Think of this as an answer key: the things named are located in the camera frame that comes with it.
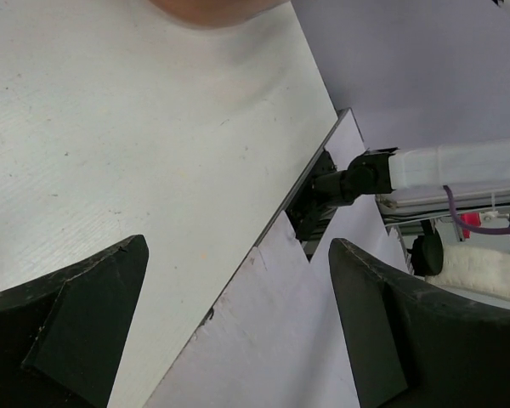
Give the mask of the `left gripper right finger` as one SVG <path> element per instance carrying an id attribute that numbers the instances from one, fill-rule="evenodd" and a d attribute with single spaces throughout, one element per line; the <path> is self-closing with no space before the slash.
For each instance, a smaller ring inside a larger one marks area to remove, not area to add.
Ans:
<path id="1" fill-rule="evenodd" d="M 345 239 L 332 288 L 363 407 L 510 407 L 510 310 L 447 292 Z"/>

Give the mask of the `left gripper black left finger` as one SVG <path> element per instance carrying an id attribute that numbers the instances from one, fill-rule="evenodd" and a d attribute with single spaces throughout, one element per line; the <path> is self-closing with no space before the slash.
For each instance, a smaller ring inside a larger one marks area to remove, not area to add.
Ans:
<path id="1" fill-rule="evenodd" d="M 0 407 L 105 407 L 149 248 L 131 235 L 0 292 Z"/>

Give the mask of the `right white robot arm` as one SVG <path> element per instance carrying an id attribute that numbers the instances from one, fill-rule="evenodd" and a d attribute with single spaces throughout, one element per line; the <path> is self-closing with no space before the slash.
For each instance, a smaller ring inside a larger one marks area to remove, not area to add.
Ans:
<path id="1" fill-rule="evenodd" d="M 361 196 L 421 188 L 510 187 L 510 138 L 473 144 L 403 150 L 368 150 L 342 171 L 318 176 L 310 192 L 329 207 L 352 205 Z"/>

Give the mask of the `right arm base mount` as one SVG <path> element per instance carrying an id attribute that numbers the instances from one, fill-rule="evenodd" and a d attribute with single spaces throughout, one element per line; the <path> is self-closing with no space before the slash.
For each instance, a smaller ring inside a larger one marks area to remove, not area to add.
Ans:
<path id="1" fill-rule="evenodd" d="M 286 207 L 295 238 L 309 261 L 341 200 L 339 181 L 340 174 L 331 154 L 323 150 Z"/>

